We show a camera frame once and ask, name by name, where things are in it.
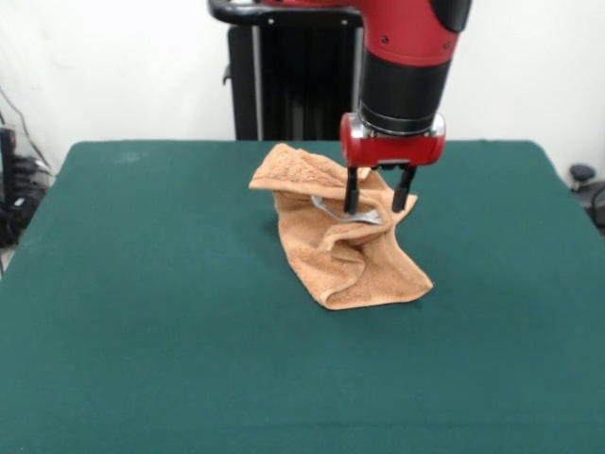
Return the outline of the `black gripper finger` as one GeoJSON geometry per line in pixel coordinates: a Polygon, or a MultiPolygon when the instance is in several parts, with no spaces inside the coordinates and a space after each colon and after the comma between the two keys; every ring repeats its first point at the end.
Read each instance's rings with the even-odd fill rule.
{"type": "Polygon", "coordinates": [[[359,181],[358,181],[358,168],[349,166],[347,168],[347,183],[345,190],[345,199],[343,210],[345,213],[356,213],[359,204],[359,181]]]}
{"type": "Polygon", "coordinates": [[[392,212],[402,212],[406,208],[407,198],[409,196],[411,184],[417,171],[416,166],[404,166],[399,183],[394,188],[391,204],[392,212]]]}

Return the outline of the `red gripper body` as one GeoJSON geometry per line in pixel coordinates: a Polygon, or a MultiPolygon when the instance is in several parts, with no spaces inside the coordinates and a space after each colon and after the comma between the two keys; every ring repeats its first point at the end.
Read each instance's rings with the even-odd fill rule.
{"type": "Polygon", "coordinates": [[[367,127],[357,113],[346,113],[340,121],[339,135],[347,167],[428,166],[443,153],[445,121],[438,113],[428,131],[393,136],[367,127]]]}

